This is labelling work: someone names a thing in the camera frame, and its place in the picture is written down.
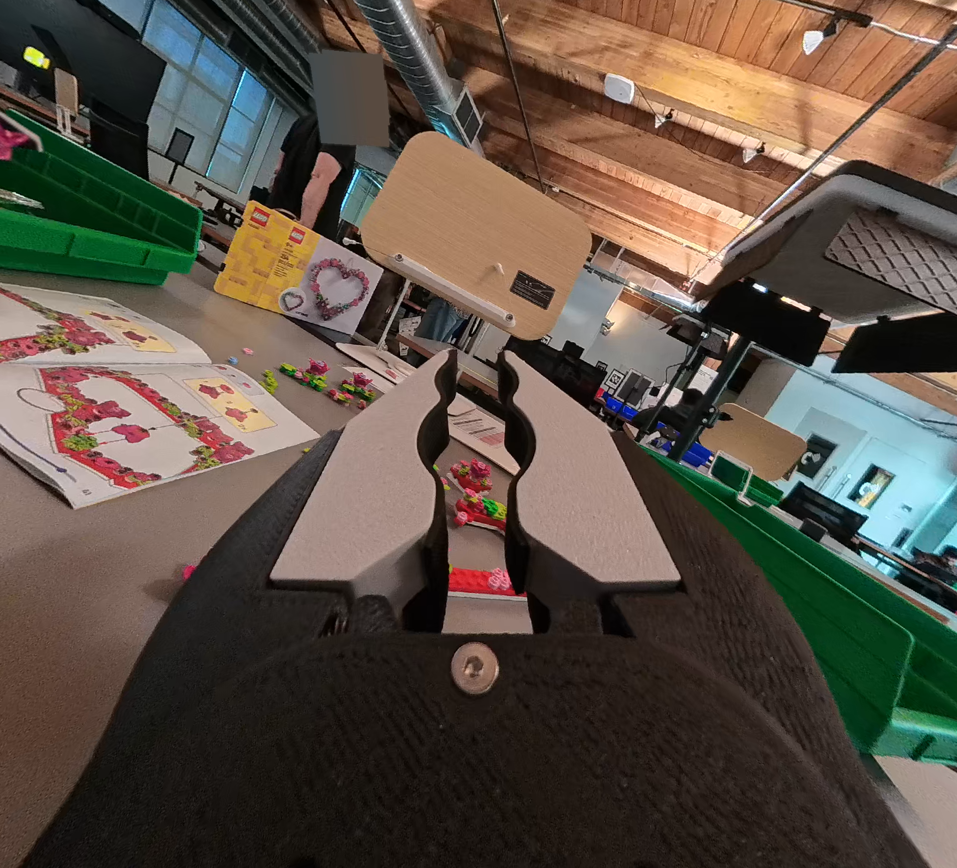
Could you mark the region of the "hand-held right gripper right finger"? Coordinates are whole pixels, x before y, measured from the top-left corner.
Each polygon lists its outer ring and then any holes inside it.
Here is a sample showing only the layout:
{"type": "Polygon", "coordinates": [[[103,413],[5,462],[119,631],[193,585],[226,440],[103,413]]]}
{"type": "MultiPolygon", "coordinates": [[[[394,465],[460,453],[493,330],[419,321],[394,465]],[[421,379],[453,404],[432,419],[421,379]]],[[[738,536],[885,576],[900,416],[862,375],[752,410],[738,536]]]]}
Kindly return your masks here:
{"type": "Polygon", "coordinates": [[[676,591],[676,563],[605,425],[512,350],[497,383],[517,466],[505,562],[532,632],[578,616],[601,632],[616,624],[616,597],[676,591]]]}

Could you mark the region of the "wooden tilting stand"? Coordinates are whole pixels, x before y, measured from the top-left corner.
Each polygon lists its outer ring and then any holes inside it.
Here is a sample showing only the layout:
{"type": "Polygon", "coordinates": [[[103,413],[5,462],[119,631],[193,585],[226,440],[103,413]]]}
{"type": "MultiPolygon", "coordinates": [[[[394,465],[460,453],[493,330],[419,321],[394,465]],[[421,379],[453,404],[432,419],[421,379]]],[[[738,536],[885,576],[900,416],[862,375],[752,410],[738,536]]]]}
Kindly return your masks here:
{"type": "Polygon", "coordinates": [[[520,340],[552,331],[592,244],[580,216],[435,132],[406,144],[360,231],[379,264],[520,340]]]}
{"type": "Polygon", "coordinates": [[[737,404],[724,404],[720,418],[698,442],[750,466],[768,482],[785,478],[807,450],[806,440],[737,404]]]}

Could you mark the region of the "open lego instruction booklet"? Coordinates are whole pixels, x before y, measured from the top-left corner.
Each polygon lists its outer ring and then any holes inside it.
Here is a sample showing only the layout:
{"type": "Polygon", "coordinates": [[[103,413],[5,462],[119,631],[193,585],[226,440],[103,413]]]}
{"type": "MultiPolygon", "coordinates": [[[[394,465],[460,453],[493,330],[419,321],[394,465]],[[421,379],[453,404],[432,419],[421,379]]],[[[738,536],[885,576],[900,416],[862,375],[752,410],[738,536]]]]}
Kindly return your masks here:
{"type": "Polygon", "coordinates": [[[73,508],[316,437],[253,377],[136,310],[2,284],[2,453],[73,508]]]}

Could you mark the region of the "yellow lego box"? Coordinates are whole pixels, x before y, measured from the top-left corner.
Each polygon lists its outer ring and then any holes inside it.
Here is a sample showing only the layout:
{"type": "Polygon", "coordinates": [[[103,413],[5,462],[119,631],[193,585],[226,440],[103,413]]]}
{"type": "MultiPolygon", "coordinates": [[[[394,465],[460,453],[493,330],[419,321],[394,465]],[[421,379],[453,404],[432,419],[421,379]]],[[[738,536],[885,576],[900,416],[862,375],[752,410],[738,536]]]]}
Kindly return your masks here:
{"type": "Polygon", "coordinates": [[[383,269],[350,249],[251,201],[214,289],[291,319],[352,335],[383,269]]]}

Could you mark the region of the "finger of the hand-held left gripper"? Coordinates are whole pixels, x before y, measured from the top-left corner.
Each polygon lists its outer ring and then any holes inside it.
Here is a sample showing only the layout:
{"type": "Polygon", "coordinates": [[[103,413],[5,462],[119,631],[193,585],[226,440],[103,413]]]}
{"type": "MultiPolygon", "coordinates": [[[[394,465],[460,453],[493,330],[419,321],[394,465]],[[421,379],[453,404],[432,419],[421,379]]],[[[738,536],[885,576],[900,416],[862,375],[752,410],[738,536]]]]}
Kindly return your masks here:
{"type": "Polygon", "coordinates": [[[26,135],[28,139],[27,142],[25,142],[22,146],[19,146],[19,147],[26,146],[36,152],[39,152],[39,153],[44,152],[42,140],[36,133],[31,131],[25,125],[21,124],[18,120],[12,118],[10,115],[6,114],[3,111],[1,111],[0,118],[1,118],[1,124],[6,125],[9,129],[17,130],[20,133],[23,133],[24,135],[26,135]]]}

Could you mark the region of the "green plastic bin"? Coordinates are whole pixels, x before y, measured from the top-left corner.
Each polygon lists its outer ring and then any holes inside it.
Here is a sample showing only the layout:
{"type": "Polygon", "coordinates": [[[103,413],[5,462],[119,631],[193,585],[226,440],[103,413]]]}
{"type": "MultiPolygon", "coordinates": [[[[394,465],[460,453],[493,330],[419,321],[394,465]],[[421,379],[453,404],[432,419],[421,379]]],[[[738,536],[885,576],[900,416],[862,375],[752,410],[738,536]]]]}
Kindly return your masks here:
{"type": "Polygon", "coordinates": [[[161,286],[196,261],[200,210],[12,110],[9,124],[40,140],[1,163],[1,266],[17,271],[161,286]]]}
{"type": "Polygon", "coordinates": [[[855,746],[955,766],[955,630],[768,508],[645,453],[729,530],[783,598],[855,746]]]}

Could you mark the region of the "red lego heart frame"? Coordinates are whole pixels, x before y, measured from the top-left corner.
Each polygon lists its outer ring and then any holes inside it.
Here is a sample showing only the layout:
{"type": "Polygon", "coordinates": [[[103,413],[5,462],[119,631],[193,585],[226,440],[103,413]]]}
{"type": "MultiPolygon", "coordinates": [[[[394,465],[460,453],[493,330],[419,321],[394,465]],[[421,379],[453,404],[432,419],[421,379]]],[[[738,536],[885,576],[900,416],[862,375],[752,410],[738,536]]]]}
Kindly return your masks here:
{"type": "Polygon", "coordinates": [[[525,598],[525,593],[515,591],[507,570],[501,567],[492,571],[451,567],[448,589],[451,595],[456,596],[525,598]]]}

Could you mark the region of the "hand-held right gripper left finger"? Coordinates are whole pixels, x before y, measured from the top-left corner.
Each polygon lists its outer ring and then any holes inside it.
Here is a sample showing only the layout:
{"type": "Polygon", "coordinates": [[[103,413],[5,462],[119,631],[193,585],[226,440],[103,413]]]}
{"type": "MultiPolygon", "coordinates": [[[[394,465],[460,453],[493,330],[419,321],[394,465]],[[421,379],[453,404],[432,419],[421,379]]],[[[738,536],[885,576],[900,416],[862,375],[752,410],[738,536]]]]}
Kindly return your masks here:
{"type": "Polygon", "coordinates": [[[439,633],[448,524],[435,463],[449,443],[458,354],[445,349],[344,426],[270,573],[282,588],[380,596],[404,628],[439,633]]]}

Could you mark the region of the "white printed paper sheet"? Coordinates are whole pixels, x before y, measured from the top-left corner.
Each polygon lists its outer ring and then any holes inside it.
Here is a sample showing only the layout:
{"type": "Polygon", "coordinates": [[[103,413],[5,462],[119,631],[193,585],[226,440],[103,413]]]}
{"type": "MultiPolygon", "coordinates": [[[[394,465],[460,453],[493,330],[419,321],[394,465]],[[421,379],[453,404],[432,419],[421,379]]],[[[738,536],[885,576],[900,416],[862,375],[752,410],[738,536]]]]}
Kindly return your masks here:
{"type": "Polygon", "coordinates": [[[515,476],[517,461],[505,447],[505,425],[482,407],[461,394],[448,406],[448,426],[451,438],[478,454],[478,457],[515,476]]]}

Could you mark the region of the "large dark screen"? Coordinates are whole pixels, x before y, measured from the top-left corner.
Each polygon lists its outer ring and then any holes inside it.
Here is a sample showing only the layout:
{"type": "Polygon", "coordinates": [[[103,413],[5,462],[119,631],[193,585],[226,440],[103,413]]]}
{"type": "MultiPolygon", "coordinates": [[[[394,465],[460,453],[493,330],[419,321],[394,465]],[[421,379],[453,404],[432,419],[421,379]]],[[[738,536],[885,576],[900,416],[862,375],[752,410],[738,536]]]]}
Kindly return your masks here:
{"type": "Polygon", "coordinates": [[[144,123],[165,70],[137,38],[79,0],[1,0],[2,61],[27,73],[49,97],[58,68],[97,101],[144,123]]]}

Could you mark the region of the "grey overhead panel on pole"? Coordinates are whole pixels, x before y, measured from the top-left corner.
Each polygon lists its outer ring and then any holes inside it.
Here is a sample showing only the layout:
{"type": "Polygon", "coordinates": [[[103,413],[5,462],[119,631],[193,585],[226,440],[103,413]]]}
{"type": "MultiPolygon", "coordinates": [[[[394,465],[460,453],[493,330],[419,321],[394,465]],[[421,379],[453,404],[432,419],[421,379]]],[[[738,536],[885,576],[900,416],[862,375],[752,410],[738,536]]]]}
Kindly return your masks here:
{"type": "Polygon", "coordinates": [[[700,316],[838,384],[863,374],[943,412],[955,438],[956,196],[863,161],[841,165],[732,244],[700,316]]]}

